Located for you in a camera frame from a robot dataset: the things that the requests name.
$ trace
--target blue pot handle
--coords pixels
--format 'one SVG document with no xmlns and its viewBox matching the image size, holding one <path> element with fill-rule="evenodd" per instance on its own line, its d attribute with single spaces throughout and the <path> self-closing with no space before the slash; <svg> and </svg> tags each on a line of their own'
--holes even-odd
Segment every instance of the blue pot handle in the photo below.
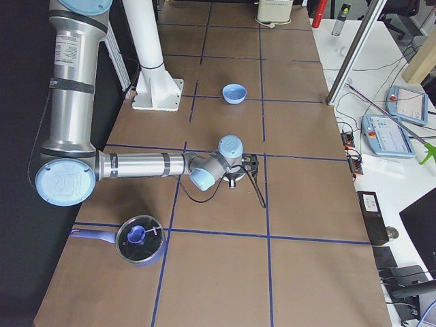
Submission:
<svg viewBox="0 0 436 327">
<path fill-rule="evenodd" d="M 109 243 L 115 243 L 116 240 L 116 233 L 105 232 L 103 230 L 81 230 L 79 228 L 74 228 L 71 230 L 69 235 L 73 237 L 96 238 L 98 240 L 105 240 Z"/>
</svg>

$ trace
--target black box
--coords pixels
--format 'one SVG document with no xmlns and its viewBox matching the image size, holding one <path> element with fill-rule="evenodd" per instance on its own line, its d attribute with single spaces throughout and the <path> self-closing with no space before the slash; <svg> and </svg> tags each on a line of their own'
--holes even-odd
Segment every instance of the black box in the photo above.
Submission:
<svg viewBox="0 0 436 327">
<path fill-rule="evenodd" d="M 383 245 L 389 241 L 389 236 L 380 212 L 379 202 L 375 192 L 358 191 L 360 210 L 372 245 Z"/>
</svg>

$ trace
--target blue bowl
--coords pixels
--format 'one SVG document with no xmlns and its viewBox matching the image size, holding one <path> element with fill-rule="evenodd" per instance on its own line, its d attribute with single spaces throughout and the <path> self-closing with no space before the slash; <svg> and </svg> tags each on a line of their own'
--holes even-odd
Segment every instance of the blue bowl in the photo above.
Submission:
<svg viewBox="0 0 436 327">
<path fill-rule="evenodd" d="M 229 84 L 223 88 L 223 96 L 229 104 L 240 104 L 247 96 L 247 90 L 242 85 Z"/>
</svg>

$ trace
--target white table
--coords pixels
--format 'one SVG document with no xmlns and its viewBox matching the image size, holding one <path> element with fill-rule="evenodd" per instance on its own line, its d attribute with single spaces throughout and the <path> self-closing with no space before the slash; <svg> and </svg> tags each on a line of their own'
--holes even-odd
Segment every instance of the white table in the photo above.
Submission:
<svg viewBox="0 0 436 327">
<path fill-rule="evenodd" d="M 330 89 L 336 75 L 345 58 L 347 50 L 360 26 L 360 21 L 347 20 L 342 33 L 339 37 L 331 35 L 335 20 L 324 19 L 318 29 L 313 29 L 315 42 L 317 44 L 318 53 L 323 65 L 324 76 L 328 88 Z M 368 38 L 362 52 L 360 53 L 353 69 L 375 69 L 383 65 L 388 65 L 402 57 L 401 51 L 398 49 L 387 28 L 382 22 L 376 22 L 373 30 Z M 396 73 L 406 63 L 405 59 L 401 59 L 399 65 L 390 75 L 388 81 L 380 89 L 377 96 L 377 90 L 387 79 L 392 69 L 396 66 L 381 68 L 376 71 L 357 72 L 353 71 L 349 75 L 349 82 L 358 90 L 362 91 L 368 97 L 375 101 L 385 101 L 386 92 L 393 81 Z M 395 80 L 396 85 L 407 87 L 415 91 L 423 92 L 424 90 L 419 84 L 407 84 L 401 73 Z M 338 99 L 350 92 L 347 87 L 341 91 Z M 352 117 L 354 117 L 358 126 L 351 119 L 336 113 L 337 117 L 342 118 L 349 123 L 354 129 L 360 128 L 360 121 L 368 104 L 358 99 L 354 95 L 346 95 L 339 103 L 336 103 L 335 109 L 339 109 Z M 433 105 L 429 106 L 429 110 L 435 111 Z M 368 114 L 379 114 L 377 109 L 370 107 Z M 415 125 L 406 124 L 411 127 L 419 136 L 434 136 L 435 131 L 422 129 Z M 436 128 L 436 116 L 429 115 L 429 127 Z M 368 147 L 365 140 L 360 141 L 360 133 L 354 133 L 354 142 L 356 149 L 363 155 L 363 172 L 364 176 L 358 177 L 354 183 L 356 191 L 375 191 L 379 200 L 381 213 L 386 226 L 392 226 L 399 231 L 400 236 L 386 244 L 392 250 L 394 258 L 399 267 L 411 266 L 414 264 L 420 265 L 424 271 L 426 266 L 422 262 L 418 252 L 416 251 L 410 237 L 403 226 L 399 213 L 410 204 L 421 198 L 424 194 L 436 187 L 436 164 L 433 159 L 430 159 L 425 165 L 420 166 L 418 162 L 425 157 L 425 148 L 416 140 L 412 140 L 412 145 L 415 148 L 417 157 L 413 159 L 392 159 L 375 157 L 371 149 Z M 431 144 L 436 144 L 436 140 L 429 140 Z M 389 314 L 393 326 L 400 326 L 399 317 L 396 314 L 395 308 L 388 305 Z M 416 325 L 416 321 L 411 321 L 411 327 Z"/>
</svg>

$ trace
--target ur logo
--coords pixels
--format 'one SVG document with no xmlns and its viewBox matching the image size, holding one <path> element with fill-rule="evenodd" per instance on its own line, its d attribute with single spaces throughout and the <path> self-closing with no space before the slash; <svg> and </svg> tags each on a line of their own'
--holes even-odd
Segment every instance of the ur logo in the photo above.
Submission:
<svg viewBox="0 0 436 327">
<path fill-rule="evenodd" d="M 81 175 L 55 174 L 53 176 L 53 195 L 54 196 L 72 196 L 78 195 L 80 191 Z"/>
</svg>

